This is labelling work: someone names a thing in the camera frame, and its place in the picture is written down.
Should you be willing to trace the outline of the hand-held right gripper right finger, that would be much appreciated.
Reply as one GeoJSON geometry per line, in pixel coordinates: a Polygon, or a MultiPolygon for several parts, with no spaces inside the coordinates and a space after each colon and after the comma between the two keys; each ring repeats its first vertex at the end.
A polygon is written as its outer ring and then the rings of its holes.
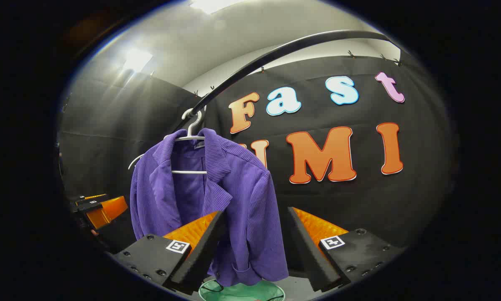
{"type": "Polygon", "coordinates": [[[314,291],[362,282],[405,252],[363,228],[348,231],[296,207],[288,207],[292,240],[314,291]]]}

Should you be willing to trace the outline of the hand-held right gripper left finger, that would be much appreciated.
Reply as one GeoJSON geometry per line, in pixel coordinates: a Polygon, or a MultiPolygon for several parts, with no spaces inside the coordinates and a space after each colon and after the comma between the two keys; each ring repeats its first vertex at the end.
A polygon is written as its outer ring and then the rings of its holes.
{"type": "Polygon", "coordinates": [[[226,214],[215,211],[164,236],[146,235],[112,255],[116,263],[147,282],[176,293],[199,290],[218,242],[226,214]]]}

